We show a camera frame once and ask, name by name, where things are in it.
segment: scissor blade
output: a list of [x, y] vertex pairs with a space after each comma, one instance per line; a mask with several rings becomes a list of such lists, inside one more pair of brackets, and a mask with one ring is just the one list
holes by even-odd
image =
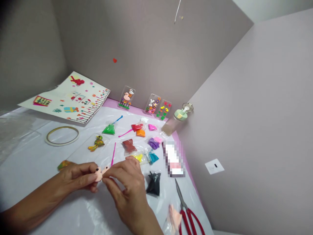
[[175, 179], [175, 183], [176, 183], [176, 189], [177, 189], [177, 193], [178, 193], [180, 202], [181, 202], [181, 204], [187, 209], [187, 205], [186, 205], [186, 203], [185, 203], [185, 201], [184, 201], [184, 199], [183, 199], [182, 192], [180, 191], [180, 188], [179, 188], [179, 185], [178, 185], [176, 179]]

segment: pink table edge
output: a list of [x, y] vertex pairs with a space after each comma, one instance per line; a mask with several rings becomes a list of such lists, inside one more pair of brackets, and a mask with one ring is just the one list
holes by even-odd
[[[102, 107], [109, 107], [109, 108], [121, 109], [121, 108], [119, 108], [119, 107], [117, 106], [118, 103], [119, 103], [119, 101], [116, 101], [116, 100], [107, 98], [106, 101], [104, 102], [104, 104], [102, 105]], [[142, 115], [142, 116], [146, 116], [146, 117], [158, 119], [158, 118], [155, 118], [154, 116], [145, 114], [142, 109], [139, 109], [139, 108], [136, 108], [136, 107], [133, 107], [133, 106], [130, 106], [130, 107], [129, 107], [129, 110], [126, 110], [126, 109], [125, 109], [125, 111], [130, 112], [130, 113], [133, 113], [133, 114], [137, 114], [137, 115]], [[177, 143], [180, 143], [180, 140], [179, 140], [179, 137], [178, 137], [178, 134], [177, 134], [176, 131], [172, 134], [172, 136], [173, 136], [174, 141], [176, 141]], [[189, 168], [189, 165], [188, 165], [188, 162], [187, 162], [187, 159], [186, 159], [185, 152], [184, 152], [184, 149], [183, 149], [183, 145], [182, 145], [182, 144], [179, 144], [179, 151], [180, 151], [180, 153], [182, 153], [182, 155], [183, 155], [183, 160], [184, 160], [184, 163], [185, 163], [186, 170], [187, 170], [187, 172], [188, 172], [188, 174], [189, 174], [189, 177], [190, 177], [190, 179], [191, 179], [191, 182], [192, 182], [192, 184], [193, 184], [193, 186], [194, 186], [194, 188], [195, 188], [195, 190], [196, 190], [196, 193], [197, 193], [197, 195], [198, 195], [198, 197], [199, 197], [199, 200], [200, 200], [200, 202], [201, 202], [201, 204], [202, 204], [202, 201], [201, 201], [201, 199], [200, 199], [200, 196], [199, 196], [197, 187], [196, 187], [196, 185], [195, 185], [195, 182], [194, 182], [194, 180], [193, 180], [192, 174], [191, 174], [191, 172], [190, 172], [190, 168]]]

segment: blue plastic stick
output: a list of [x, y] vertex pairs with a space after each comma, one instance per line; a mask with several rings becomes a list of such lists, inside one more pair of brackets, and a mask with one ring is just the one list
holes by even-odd
[[[122, 117], [123, 117], [123, 115], [122, 115], [119, 119], [121, 119]], [[113, 122], [113, 125], [114, 125], [119, 119], [117, 119], [115, 122]]]

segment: tape roll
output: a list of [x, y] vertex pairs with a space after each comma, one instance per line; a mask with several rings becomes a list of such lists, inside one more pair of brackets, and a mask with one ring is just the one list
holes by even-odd
[[[49, 136], [50, 136], [53, 132], [55, 132], [56, 130], [62, 129], [62, 128], [73, 129], [74, 131], [77, 132], [77, 136], [76, 136], [73, 140], [68, 141], [68, 142], [65, 142], [65, 143], [61, 143], [61, 144], [54, 143], [54, 142], [52, 142], [51, 140], [49, 140]], [[78, 138], [79, 138], [79, 130], [77, 130], [77, 129], [74, 128], [74, 127], [64, 126], [64, 127], [55, 128], [55, 129], [53, 129], [52, 131], [50, 131], [50, 132], [46, 135], [46, 137], [45, 137], [45, 142], [46, 142], [47, 144], [49, 144], [49, 145], [52, 145], [52, 146], [64, 146], [64, 145], [69, 145], [69, 144], [71, 144], [71, 143], [74, 143]]]

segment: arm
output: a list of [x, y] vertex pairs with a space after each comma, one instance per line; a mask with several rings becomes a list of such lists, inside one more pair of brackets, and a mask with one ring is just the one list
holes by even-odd
[[1, 213], [9, 228], [26, 233], [42, 223], [69, 195], [78, 189], [98, 191], [95, 163], [71, 164], [43, 183], [10, 209]]
[[[135, 235], [163, 235], [156, 216], [148, 205], [144, 176], [137, 159], [127, 157], [125, 161], [114, 164], [103, 177], [102, 181], [114, 199], [119, 216], [130, 231]], [[109, 177], [117, 178], [125, 186], [125, 190], [121, 191]]]

